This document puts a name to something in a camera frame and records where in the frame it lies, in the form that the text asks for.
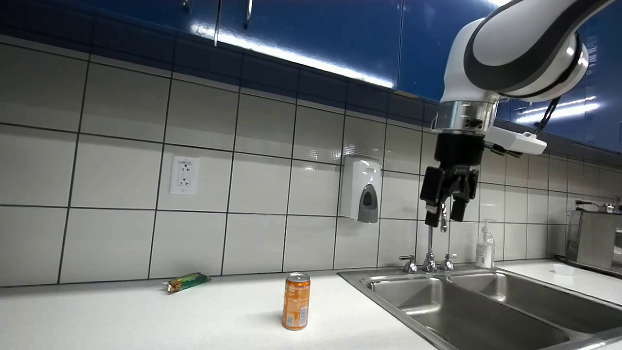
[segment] stainless steel sink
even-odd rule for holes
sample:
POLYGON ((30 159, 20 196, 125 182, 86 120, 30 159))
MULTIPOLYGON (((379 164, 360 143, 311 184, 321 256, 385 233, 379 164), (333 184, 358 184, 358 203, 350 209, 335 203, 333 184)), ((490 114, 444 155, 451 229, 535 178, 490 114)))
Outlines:
POLYGON ((504 301, 578 332, 605 332, 622 326, 622 312, 554 287, 547 287, 512 273, 453 275, 451 283, 504 301))
POLYGON ((342 273, 438 347, 597 347, 622 310, 502 269, 342 273))

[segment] orange can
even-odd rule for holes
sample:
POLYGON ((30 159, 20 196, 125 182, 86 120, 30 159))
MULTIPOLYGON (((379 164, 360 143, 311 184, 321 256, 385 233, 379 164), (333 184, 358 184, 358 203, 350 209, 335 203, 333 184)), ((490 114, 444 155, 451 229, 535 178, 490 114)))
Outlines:
POLYGON ((286 277, 284 326, 302 330, 309 322, 311 277, 304 271, 290 271, 286 277))

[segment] soap dispenser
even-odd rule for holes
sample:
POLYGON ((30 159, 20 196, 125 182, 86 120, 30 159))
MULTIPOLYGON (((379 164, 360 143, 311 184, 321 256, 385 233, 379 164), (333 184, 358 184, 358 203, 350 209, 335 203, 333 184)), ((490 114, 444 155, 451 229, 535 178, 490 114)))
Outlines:
POLYGON ((381 164, 368 157, 344 157, 341 215, 364 223, 379 217, 381 164))
POLYGON ((479 248, 477 248, 477 266, 492 268, 492 262, 494 262, 494 238, 492 238, 488 221, 484 221, 482 240, 479 242, 479 248))

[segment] white countertop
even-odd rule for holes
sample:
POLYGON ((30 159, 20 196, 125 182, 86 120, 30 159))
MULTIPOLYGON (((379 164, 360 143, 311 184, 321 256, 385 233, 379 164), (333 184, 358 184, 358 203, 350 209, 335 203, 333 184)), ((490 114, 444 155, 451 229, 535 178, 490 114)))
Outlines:
MULTIPOLYGON (((556 262, 504 264, 622 304, 622 279, 556 262)), ((280 324, 284 275, 216 277, 164 293, 164 281, 0 289, 4 350, 434 347, 337 273, 311 273, 309 326, 280 324)))

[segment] soap bottle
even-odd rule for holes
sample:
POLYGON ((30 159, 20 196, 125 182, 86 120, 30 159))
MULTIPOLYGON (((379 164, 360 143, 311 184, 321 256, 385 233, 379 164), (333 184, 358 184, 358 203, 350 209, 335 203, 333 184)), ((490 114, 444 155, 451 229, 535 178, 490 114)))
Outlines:
POLYGON ((477 248, 477 266, 492 268, 492 262, 494 262, 494 238, 488 229, 488 221, 484 221, 482 240, 479 242, 479 248, 477 248))

